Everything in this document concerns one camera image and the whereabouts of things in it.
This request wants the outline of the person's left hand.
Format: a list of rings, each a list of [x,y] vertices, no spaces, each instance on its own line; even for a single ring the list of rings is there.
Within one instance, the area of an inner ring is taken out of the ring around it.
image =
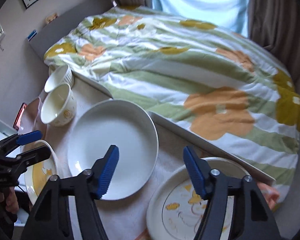
[[[6,188],[3,192],[0,192],[0,211],[3,209],[9,213],[17,214],[19,205],[14,187]]]

